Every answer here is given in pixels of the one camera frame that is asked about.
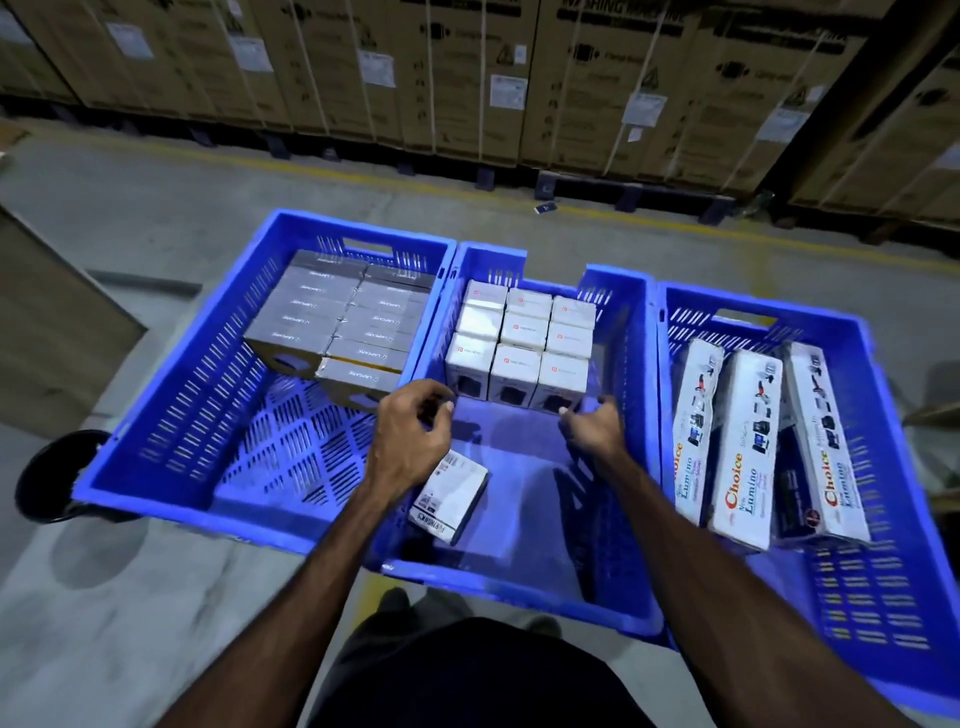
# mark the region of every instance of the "yellow floor line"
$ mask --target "yellow floor line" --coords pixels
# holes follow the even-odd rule
[[[496,202],[500,205],[513,207],[517,210],[523,210],[529,214],[535,214],[533,211],[533,200],[521,201],[496,191],[479,192],[473,190],[459,190],[450,187],[439,186],[430,182],[420,182],[404,179],[390,179],[376,175],[365,175],[356,172],[346,172],[342,170],[333,170],[322,167],[308,166],[296,161],[283,161],[278,159],[258,159],[235,155],[221,154],[219,152],[209,152],[203,149],[185,149],[171,144],[164,144],[158,141],[146,141],[140,139],[127,139],[121,136],[103,135],[85,132],[72,132],[50,129],[46,126],[35,126],[25,124],[25,126],[36,136],[54,138],[65,142],[91,143],[99,146],[110,147],[114,149],[126,149],[138,152],[148,152],[164,157],[190,159],[213,164],[229,164],[234,166],[246,167],[248,169],[259,169],[265,172],[279,174],[293,174],[304,177],[328,180],[331,182],[343,182],[350,184],[363,184],[366,186],[390,189],[397,193],[420,193],[445,197],[447,199],[462,200],[472,205],[477,203]],[[682,232],[692,235],[703,235],[717,239],[729,240],[739,244],[750,244],[751,250],[757,250],[756,244],[762,244],[772,249],[783,251],[792,251],[809,255],[819,255],[834,258],[843,258],[852,261],[865,263],[874,263],[878,265],[893,266],[901,269],[914,271],[926,271],[929,273],[948,274],[960,276],[960,264],[946,260],[923,260],[912,257],[889,255],[881,251],[868,250],[865,248],[845,248],[839,246],[823,245],[820,243],[810,243],[803,240],[792,240],[785,237],[775,237],[757,232],[745,231],[743,229],[719,230],[695,223],[680,223],[668,220],[656,220],[642,215],[628,215],[622,212],[610,210],[588,209],[576,206],[561,206],[558,210],[561,215],[572,215],[590,220],[615,223],[617,225],[635,225],[648,229]],[[740,227],[751,227],[756,223],[741,221]]]

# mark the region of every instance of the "white label sticker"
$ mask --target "white label sticker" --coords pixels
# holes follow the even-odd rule
[[[396,88],[394,81],[394,57],[382,53],[357,51],[360,62],[360,77],[364,84],[385,85]]]
[[[270,65],[270,56],[267,55],[267,46],[263,44],[263,38],[247,36],[228,36],[230,47],[233,49],[233,56],[237,59],[237,65],[245,71],[254,73],[273,73],[274,67]]]
[[[824,98],[824,94],[827,93],[827,87],[824,85],[815,85],[811,86],[810,89],[806,92],[806,101],[811,104],[820,101]]]
[[[960,143],[943,152],[940,157],[933,162],[934,169],[960,169]]]
[[[107,23],[107,30],[116,41],[120,52],[129,59],[149,61],[154,57],[143,31],[129,23]]]
[[[0,11],[0,38],[18,45],[34,44],[10,11]]]
[[[656,127],[660,112],[666,106],[666,96],[656,93],[635,93],[623,110],[623,123],[635,127]]]
[[[808,118],[810,114],[806,111],[774,109],[756,133],[756,140],[789,144]]]
[[[527,103],[527,80],[516,76],[490,76],[490,105],[523,111]]]

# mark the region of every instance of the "blue plastic crate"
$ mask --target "blue plastic crate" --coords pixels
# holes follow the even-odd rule
[[[590,393],[617,396],[634,457],[659,478],[654,283],[641,273],[591,265],[577,287],[555,285],[525,279],[525,263],[522,251],[460,245],[415,377],[446,381],[444,358],[469,279],[594,302],[595,339],[604,346],[591,364]],[[406,521],[411,496],[378,534],[384,573],[634,636],[662,631],[626,516],[609,488],[593,487],[556,416],[460,397],[453,439],[454,449],[490,470],[486,491],[455,547]]]
[[[873,543],[774,549],[747,562],[890,700],[960,717],[960,598],[866,323],[823,309],[662,284],[660,423],[671,492],[670,359],[697,337],[727,352],[770,353],[794,340],[824,350]]]
[[[400,383],[417,366],[456,242],[278,210],[78,479],[74,497],[308,552],[359,483],[373,418],[267,369],[243,341],[294,251],[437,276]]]

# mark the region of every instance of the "cardboard box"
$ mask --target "cardboard box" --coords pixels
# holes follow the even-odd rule
[[[398,352],[408,352],[413,348],[414,334],[403,333],[395,328],[383,328],[360,323],[358,318],[353,315],[352,309],[353,306],[348,308],[344,314],[344,320],[337,327],[337,336]]]
[[[861,124],[802,173],[792,202],[842,212],[960,223],[960,48],[898,105],[876,98]]]
[[[740,0],[739,4],[821,15],[842,14],[881,18],[893,7],[894,0]]]
[[[703,339],[687,344],[673,366],[673,477],[677,513],[702,525],[713,395],[724,350]]]
[[[407,363],[407,352],[398,352],[386,347],[375,347],[359,341],[336,337],[326,348],[326,355],[351,364],[361,364],[385,372],[400,374]]]
[[[433,288],[434,282],[437,280],[436,276],[422,271],[408,271],[404,268],[392,268],[387,265],[376,265],[375,263],[367,269],[366,277],[394,285],[422,288],[425,291],[430,291]]]
[[[823,350],[784,345],[774,496],[777,543],[870,542]]]
[[[407,518],[453,546],[487,484],[489,471],[451,450],[424,483]]]
[[[541,0],[521,162],[626,179],[649,173],[652,132],[678,104],[698,20],[662,2]]]
[[[482,308],[465,305],[460,309],[457,319],[457,332],[474,339],[497,342],[503,324],[503,311],[495,308]]]
[[[779,359],[741,349],[717,385],[707,528],[748,551],[770,547],[782,375]]]
[[[403,316],[376,308],[348,306],[344,312],[344,323],[357,328],[384,328],[397,333],[413,335],[420,327],[420,314]]]
[[[324,358],[317,370],[316,379],[334,404],[364,412],[376,412],[380,400],[396,389],[400,375],[340,359]]]
[[[500,341],[522,349],[542,352],[546,346],[547,322],[518,313],[508,313],[503,317],[503,329]]]
[[[567,326],[588,328],[593,331],[596,324],[597,307],[595,303],[577,301],[558,296],[553,300],[550,321]]]
[[[528,407],[537,389],[539,375],[539,352],[497,344],[487,399],[514,407]]]
[[[640,177],[753,193],[878,21],[710,8]]]
[[[0,64],[0,91],[59,104],[77,103],[73,91],[5,2],[0,2],[0,47],[5,59]]]
[[[518,313],[535,319],[550,320],[553,296],[523,288],[511,288],[507,293],[507,313]]]
[[[551,321],[546,335],[546,350],[564,356],[590,359],[593,354],[593,331]]]
[[[496,343],[455,333],[446,350],[446,385],[456,394],[485,400]]]
[[[298,132],[402,146],[395,60],[377,0],[252,0]]]
[[[387,0],[407,149],[513,166],[540,0]]]
[[[271,369],[312,379],[333,340],[337,323],[265,308],[247,328],[244,341]]]
[[[537,390],[530,409],[559,414],[561,407],[576,409],[587,393],[589,362],[547,352],[540,361]]]
[[[507,286],[471,280],[464,291],[464,305],[503,310],[507,302]]]

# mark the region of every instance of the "crate handle hole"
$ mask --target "crate handle hole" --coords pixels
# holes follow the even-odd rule
[[[368,251],[370,253],[378,253],[380,255],[385,255],[386,257],[394,257],[394,249],[389,245],[380,245],[379,243],[365,243],[363,240],[353,240],[351,238],[344,238],[344,246],[357,250],[357,251]]]
[[[773,316],[761,316],[758,313],[748,313],[747,311],[734,311],[731,308],[721,308],[710,318],[712,321],[721,324],[756,328],[760,331],[769,331],[777,322],[777,319]]]

